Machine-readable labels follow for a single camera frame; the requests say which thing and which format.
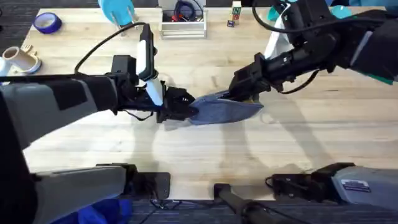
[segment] cardboard tube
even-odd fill
[[[3,52],[2,57],[21,70],[29,70],[36,64],[36,59],[25,53],[19,47],[9,47]]]

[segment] gray fabric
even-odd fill
[[[242,121],[250,118],[264,106],[258,102],[259,96],[253,97],[254,103],[243,103],[220,99],[228,91],[221,91],[197,98],[191,106],[199,109],[199,113],[189,120],[192,124],[220,124]]]

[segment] small box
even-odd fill
[[[228,21],[227,26],[228,27],[235,27],[235,21]]]
[[[233,21],[239,20],[239,16],[240,16],[239,14],[233,14],[233,15],[232,15],[232,20],[233,20]]]
[[[232,21],[234,21],[234,25],[233,26],[228,25],[229,27],[234,27],[235,25],[239,24],[239,18],[241,17],[241,11],[242,11],[241,1],[233,1],[230,19]]]

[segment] blue tape roll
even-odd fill
[[[43,34],[52,34],[61,28],[61,19],[52,12],[45,12],[38,15],[33,26]]]

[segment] black cable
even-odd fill
[[[294,222],[297,222],[297,223],[310,224],[309,222],[306,222],[304,220],[295,218],[293,216],[290,216],[288,214],[280,212],[280,211],[278,211],[278,210],[276,210],[274,208],[271,208],[271,207],[269,207],[267,205],[264,205],[263,203],[259,203],[259,202],[255,202],[255,201],[248,202],[247,204],[245,204],[245,206],[242,207],[242,210],[241,210],[242,218],[245,218],[246,217],[246,212],[248,210],[250,210],[250,208],[253,208],[253,207],[261,207],[261,208],[265,209],[268,213],[269,213],[269,211],[273,211],[274,213],[276,213],[276,214],[278,214],[278,215],[280,215],[282,217],[288,218],[290,220],[293,220]]]
[[[151,116],[154,115],[154,112],[151,111],[151,112],[150,112],[150,115],[146,116],[145,118],[140,118],[140,117],[138,117],[137,115],[128,112],[128,110],[123,110],[123,111],[126,112],[128,115],[135,117],[135,118],[136,118],[137,120],[139,120],[139,121],[145,121],[146,119],[148,119],[148,118],[150,118]]]
[[[267,177],[267,178],[266,178],[266,185],[267,185],[267,187],[269,187],[270,189],[273,189],[274,187],[268,182],[268,180],[272,180],[272,177]]]
[[[198,5],[199,9],[201,10],[201,20],[202,20],[203,16],[204,16],[203,8],[199,5],[199,3],[196,0],[192,0],[192,1],[194,1]],[[188,7],[191,10],[191,14],[188,16],[187,20],[188,21],[194,21],[196,19],[196,16],[197,16],[197,12],[195,10],[195,7],[193,6],[192,3],[188,2],[188,1],[183,1],[183,0],[178,0],[175,3],[175,7],[174,7],[174,16],[175,16],[175,18],[179,22],[182,21],[181,18],[180,18],[180,14],[182,14],[181,9],[184,6]]]
[[[205,13],[203,12],[203,8],[199,5],[197,0],[192,0],[192,1],[194,1],[198,5],[199,9],[201,10],[201,19],[200,20],[203,20],[204,16],[205,16]]]
[[[258,4],[258,0],[254,0],[253,5],[252,5],[252,12],[253,12],[253,16],[254,18],[257,20],[257,22],[263,26],[264,28],[266,28],[267,30],[271,30],[274,32],[280,32],[283,34],[295,34],[295,33],[302,33],[302,32],[307,32],[310,30],[314,30],[314,29],[319,29],[319,28],[323,28],[323,27],[328,27],[328,26],[333,26],[333,25],[338,25],[338,24],[345,24],[345,23],[352,23],[352,22],[371,22],[371,23],[384,23],[384,20],[381,19],[367,19],[367,18],[346,18],[346,19],[337,19],[335,21],[331,21],[331,22],[325,22],[319,25],[315,25],[315,26],[311,26],[311,27],[306,27],[303,29],[295,29],[295,30],[289,30],[289,29],[278,29],[275,28],[273,26],[270,26],[269,24],[265,23],[258,15],[257,11],[256,11],[256,6]]]
[[[151,211],[150,212],[150,214],[148,214],[145,218],[143,218],[142,220],[141,220],[141,222],[139,222],[139,224],[143,224],[144,222],[146,222],[147,220],[148,220],[148,218],[150,218],[155,212],[157,212],[158,211],[158,209],[157,208],[155,208],[153,211]]]
[[[175,3],[175,8],[174,8],[174,16],[177,19],[178,22],[182,22],[183,20],[185,20],[185,16],[184,14],[182,14],[181,9],[182,7],[188,7],[191,10],[191,14],[187,17],[188,21],[193,21],[196,17],[196,11],[195,8],[193,7],[193,4],[190,2],[186,2],[183,0],[178,0]]]
[[[218,203],[201,203],[201,202],[195,202],[195,201],[191,201],[191,200],[178,200],[178,203],[176,205],[174,205],[172,208],[169,208],[169,207],[164,206],[162,200],[159,200],[159,201],[160,202],[157,205],[153,200],[149,200],[150,204],[152,204],[153,207],[155,207],[157,209],[161,209],[161,210],[168,210],[168,211],[209,210],[209,209],[219,205]],[[180,206],[184,202],[201,205],[202,207],[201,208],[176,209],[178,206]]]
[[[125,27],[123,27],[122,29],[119,29],[117,32],[115,32],[114,34],[110,35],[109,37],[107,37],[106,39],[104,39],[103,41],[101,41],[99,44],[97,44],[95,47],[93,47],[76,65],[75,67],[75,75],[85,75],[84,73],[80,73],[79,72],[79,68],[81,67],[81,65],[88,59],[88,57],[91,56],[91,54],[93,54],[99,47],[101,47],[103,44],[107,43],[107,41],[109,41],[110,39],[112,39],[113,37],[116,37],[117,35],[119,35],[120,33],[131,29],[135,26],[139,26],[139,25],[145,25],[145,22],[137,22],[134,24],[129,24]]]
[[[314,79],[315,77],[318,75],[319,70],[314,71],[310,78],[308,78],[307,81],[305,81],[305,83],[301,84],[299,87],[294,88],[293,90],[289,90],[289,91],[285,91],[285,92],[280,92],[281,94],[291,94],[291,93],[295,93],[297,91],[300,91],[302,89],[304,89],[305,87],[307,87]]]

